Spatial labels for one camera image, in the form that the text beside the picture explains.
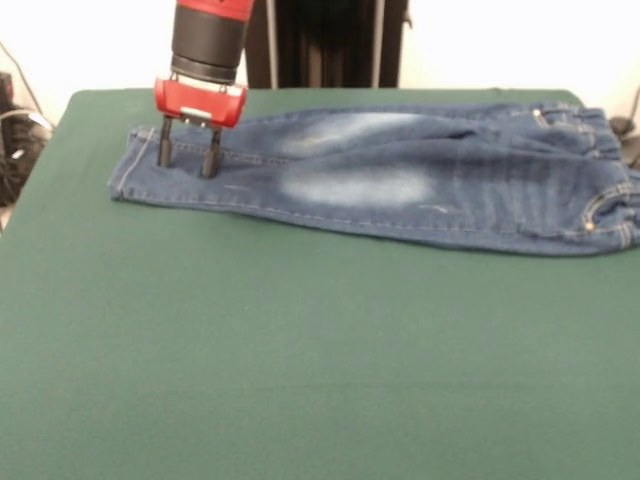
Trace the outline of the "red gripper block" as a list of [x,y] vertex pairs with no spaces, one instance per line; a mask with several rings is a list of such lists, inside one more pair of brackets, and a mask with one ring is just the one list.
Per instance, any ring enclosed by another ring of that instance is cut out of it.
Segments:
[[193,80],[157,78],[154,100],[163,116],[157,164],[171,165],[171,127],[174,120],[186,121],[212,129],[212,137],[202,164],[201,175],[214,177],[220,161],[222,128],[234,128],[244,109],[248,88],[244,85],[226,85]]

